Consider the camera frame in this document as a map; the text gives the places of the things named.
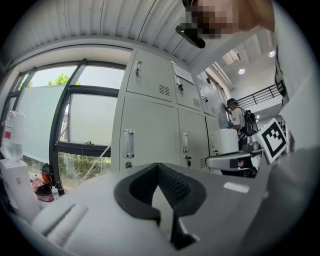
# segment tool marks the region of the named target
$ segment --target gray locker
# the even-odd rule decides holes
[[[205,115],[206,128],[209,140],[210,156],[217,156],[221,153],[221,138],[218,118],[211,115]]]
[[[123,170],[127,162],[132,166],[156,162],[175,164],[177,119],[178,112],[173,107],[126,98],[121,122],[119,169]],[[128,134],[125,130],[134,138],[134,157],[130,157],[132,152],[126,152]]]
[[[205,117],[178,109],[181,144],[181,166],[188,167],[187,157],[191,157],[191,169],[207,171],[208,136]]]
[[[172,102],[169,62],[147,51],[138,50],[131,69],[127,92]]]
[[[189,81],[178,77],[173,63],[171,64],[171,68],[173,73],[176,103],[194,110],[202,111],[201,99],[196,81],[193,79],[194,84],[192,84]]]
[[[214,89],[210,86],[209,83],[202,81],[199,78],[196,78],[196,82],[199,87],[200,97],[203,105],[203,111],[211,116],[217,117],[218,111],[216,109],[217,101],[214,98]]]

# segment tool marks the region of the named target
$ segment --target white rectangular sticker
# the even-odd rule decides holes
[[[191,84],[195,84],[193,79],[192,79],[192,75],[185,71],[184,69],[182,69],[181,67],[177,66],[177,65],[174,65],[174,71],[175,71],[175,74],[184,79],[184,80],[187,80],[188,82],[190,82]]]
[[[233,191],[244,193],[244,194],[248,193],[250,190],[250,187],[247,185],[236,184],[232,182],[227,182],[226,184],[224,184],[223,187],[225,189],[233,190]]]
[[[275,118],[259,130],[257,136],[270,164],[287,148],[286,136]]]

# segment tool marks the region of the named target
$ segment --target metal cabinet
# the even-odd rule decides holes
[[[196,83],[199,87],[200,97],[203,105],[203,111],[211,116],[218,117],[219,103],[216,102],[217,99],[215,96],[215,90],[210,86],[209,83],[202,81],[199,78],[196,78]]]
[[[124,100],[119,169],[149,163],[177,164],[176,108],[136,98]]]
[[[221,138],[218,118],[211,115],[205,115],[206,129],[209,140],[210,157],[217,156],[221,153]]]
[[[206,120],[203,115],[178,109],[181,144],[181,166],[191,169],[208,170],[206,158],[209,156]]]
[[[175,72],[175,64],[171,64],[175,94],[176,94],[176,103],[188,108],[202,111],[201,99],[198,91],[198,86],[195,81],[194,84],[191,82],[178,77]]]
[[[130,72],[127,92],[172,102],[169,66],[166,59],[138,50]]]

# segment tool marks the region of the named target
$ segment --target white shirt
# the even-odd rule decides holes
[[[288,103],[281,110],[294,138],[294,151],[320,145],[319,66],[308,41],[288,13],[273,1],[278,62]]]
[[[244,112],[241,110],[240,107],[237,107],[235,110],[232,111],[232,122],[234,126],[240,125],[240,129],[245,127],[245,117]],[[238,141],[240,140],[239,136],[241,135],[241,131],[238,131]]]

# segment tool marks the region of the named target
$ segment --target sky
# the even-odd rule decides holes
[[[71,77],[77,66],[64,66],[41,70],[35,73],[32,78],[32,87],[48,86],[48,81],[55,82],[60,74]],[[121,81],[125,71],[120,69],[87,66],[82,72],[79,82],[86,86],[100,86],[120,89]]]

